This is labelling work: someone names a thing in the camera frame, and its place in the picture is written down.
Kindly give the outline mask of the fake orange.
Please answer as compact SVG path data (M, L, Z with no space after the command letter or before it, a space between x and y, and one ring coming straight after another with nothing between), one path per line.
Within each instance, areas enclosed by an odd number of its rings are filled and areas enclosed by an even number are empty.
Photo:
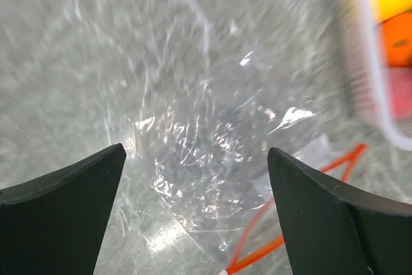
M411 12L387 20L381 25L384 51L391 67L411 67Z

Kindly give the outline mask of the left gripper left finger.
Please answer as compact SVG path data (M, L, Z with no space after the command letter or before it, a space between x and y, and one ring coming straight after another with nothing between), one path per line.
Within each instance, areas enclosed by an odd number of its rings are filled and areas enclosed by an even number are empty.
M114 144L1 190L1 274L93 274L126 161Z

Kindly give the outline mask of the clear zip top bag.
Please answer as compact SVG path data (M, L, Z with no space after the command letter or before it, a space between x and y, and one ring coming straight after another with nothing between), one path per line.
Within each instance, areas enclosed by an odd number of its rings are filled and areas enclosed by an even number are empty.
M122 127L127 159L97 274L290 274L270 148L344 181L366 150L332 144L290 65L258 50Z

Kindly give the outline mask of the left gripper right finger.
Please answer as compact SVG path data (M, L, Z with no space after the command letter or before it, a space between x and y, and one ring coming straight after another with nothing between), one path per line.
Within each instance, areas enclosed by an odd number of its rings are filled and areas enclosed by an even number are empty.
M279 148L268 173L293 274L411 274L411 205L346 184Z

